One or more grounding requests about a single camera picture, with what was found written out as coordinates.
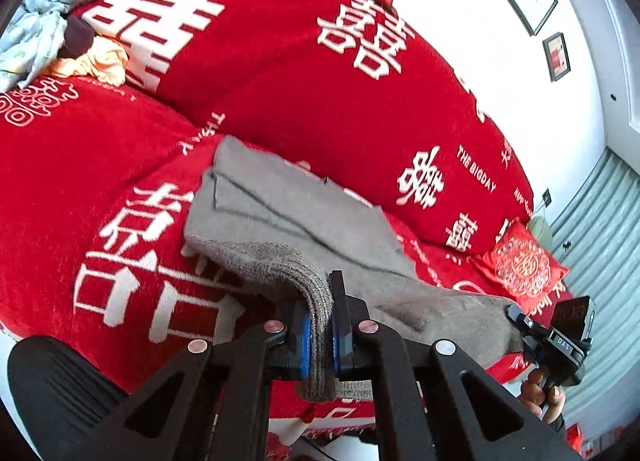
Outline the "right hand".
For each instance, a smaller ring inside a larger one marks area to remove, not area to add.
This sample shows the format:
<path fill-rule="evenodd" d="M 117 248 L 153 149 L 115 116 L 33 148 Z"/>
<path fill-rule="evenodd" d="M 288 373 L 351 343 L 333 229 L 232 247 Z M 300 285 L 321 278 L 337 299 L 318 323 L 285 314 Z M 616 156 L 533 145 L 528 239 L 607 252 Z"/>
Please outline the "right hand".
<path fill-rule="evenodd" d="M 521 384 L 518 400 L 548 425 L 560 424 L 565 405 L 565 392 L 561 386 L 544 389 L 544 370 L 534 369 L 529 372 Z"/>

